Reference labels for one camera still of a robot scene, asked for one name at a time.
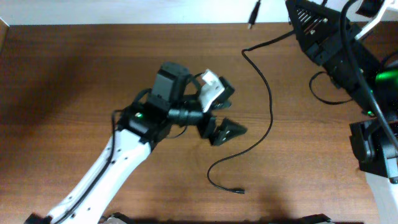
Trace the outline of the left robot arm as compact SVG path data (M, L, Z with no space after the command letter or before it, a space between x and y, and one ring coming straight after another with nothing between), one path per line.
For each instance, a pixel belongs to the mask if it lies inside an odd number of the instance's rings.
M195 126L212 146L245 134L244 126L228 118L217 125L212 114L230 107L234 92L225 77L209 69L194 76L182 65L163 63L154 86L114 112L120 117L111 119L112 135L77 186L45 217L33 213L26 223L99 223L126 179L174 125Z

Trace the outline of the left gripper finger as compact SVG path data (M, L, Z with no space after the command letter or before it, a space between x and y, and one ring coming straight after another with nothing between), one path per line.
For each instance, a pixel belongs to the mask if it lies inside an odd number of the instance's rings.
M220 146L235 137L245 134L247 130L245 126L228 118L224 118L222 123L216 127L214 133L211 135L211 145Z
M232 102L229 101L229 98L235 92L235 88L230 84L229 81L227 81L227 79L225 79L225 77L220 77L220 81L224 87L224 91L213 102L214 110L223 110L229 108L232 105Z

